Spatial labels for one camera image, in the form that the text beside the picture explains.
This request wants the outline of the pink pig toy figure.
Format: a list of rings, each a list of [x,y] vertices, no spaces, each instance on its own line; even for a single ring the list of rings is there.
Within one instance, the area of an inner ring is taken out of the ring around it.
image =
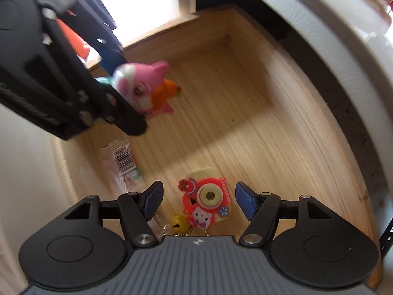
[[[168,100],[181,94],[181,87],[165,78],[168,68],[165,61],[152,65],[124,63],[112,76],[96,80],[112,86],[133,109],[149,118],[172,113],[174,109]]]

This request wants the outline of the yellow orange camera keychain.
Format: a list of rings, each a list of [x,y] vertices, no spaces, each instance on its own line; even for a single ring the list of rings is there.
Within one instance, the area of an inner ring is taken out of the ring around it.
[[[226,179],[216,167],[187,173],[165,194],[164,202],[176,213],[163,227],[163,236],[207,236],[230,216],[232,207]]]

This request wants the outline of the clear snack packet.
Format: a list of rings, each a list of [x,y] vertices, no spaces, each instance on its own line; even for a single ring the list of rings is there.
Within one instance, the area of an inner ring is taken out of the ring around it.
[[[107,173],[109,188],[115,196],[128,192],[142,193],[146,189],[128,139],[108,143],[100,150],[100,160]]]

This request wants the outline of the open wooden drawer box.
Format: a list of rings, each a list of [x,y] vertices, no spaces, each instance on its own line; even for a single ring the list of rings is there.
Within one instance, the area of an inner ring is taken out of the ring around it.
[[[325,100],[266,31],[236,9],[206,11],[133,45],[130,56],[166,59],[182,93],[175,111],[131,138],[146,183],[160,180],[161,220],[181,209],[177,181],[214,166],[285,200],[315,197],[376,240],[367,188]]]

